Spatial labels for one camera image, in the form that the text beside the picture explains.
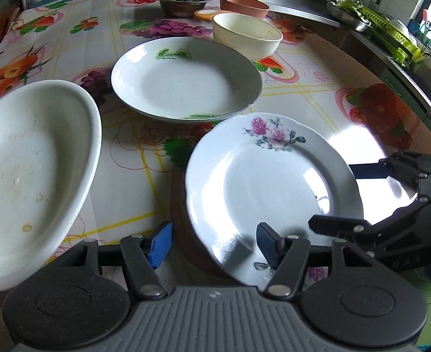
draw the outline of round white plate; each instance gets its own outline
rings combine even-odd
[[[186,193],[191,224],[212,257],[260,290],[272,277],[256,245],[260,222],[324,246],[332,238],[309,229],[314,214],[364,217],[357,182],[338,152],[312,129],[274,114],[216,125],[191,155]]]
[[[61,244],[100,145],[97,106],[74,83],[31,83],[0,99],[0,291],[40,269]]]
[[[182,37],[161,38],[129,50],[116,62],[111,83],[128,106],[176,122],[233,116],[256,101],[263,84],[256,67],[238,51]]]

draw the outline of orange bowl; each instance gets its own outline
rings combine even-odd
[[[259,0],[220,0],[220,8],[234,11],[262,20],[269,12],[269,6]]]

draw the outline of plate with pink roses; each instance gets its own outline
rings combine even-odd
[[[273,274],[256,244],[260,222],[326,246],[332,238],[308,227],[313,215],[364,218],[357,182],[339,153],[314,130],[275,114],[216,125],[196,145],[185,185],[189,219],[212,258],[260,290]]]

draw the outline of table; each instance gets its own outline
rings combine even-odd
[[[217,8],[219,0],[207,7]],[[23,12],[0,44],[0,99],[23,84],[65,79],[82,85],[99,105],[103,143],[90,193],[55,258],[85,238],[117,243],[134,233],[148,234],[169,218],[173,168],[184,168],[191,148],[213,124],[171,125],[127,108],[110,87],[111,69],[129,49],[155,37],[162,23],[157,0],[75,0]],[[246,112],[289,116],[319,132],[352,163],[376,162],[396,149],[431,153],[431,133],[396,96],[386,93],[381,108],[366,117],[360,96],[380,80],[332,44],[271,13],[284,41],[277,52],[255,63],[264,88]],[[211,40],[211,23],[177,20]],[[364,216],[370,223],[409,204],[412,195],[395,180],[359,181]],[[177,248],[157,270],[165,285],[231,284],[201,272]],[[104,275],[123,284],[119,270]],[[313,280],[320,278],[314,274]],[[12,341],[3,323],[0,293],[0,352]]]

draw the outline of stainless steel bowl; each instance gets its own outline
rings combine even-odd
[[[195,11],[204,9],[209,0],[159,0],[167,16],[189,18]]]
[[[350,14],[347,14],[342,9],[336,7],[336,4],[332,1],[328,1],[328,12],[339,22],[343,23],[344,25],[350,26],[356,32],[363,32],[369,27],[369,25],[367,25],[366,23],[361,22],[355,17],[352,17]]]

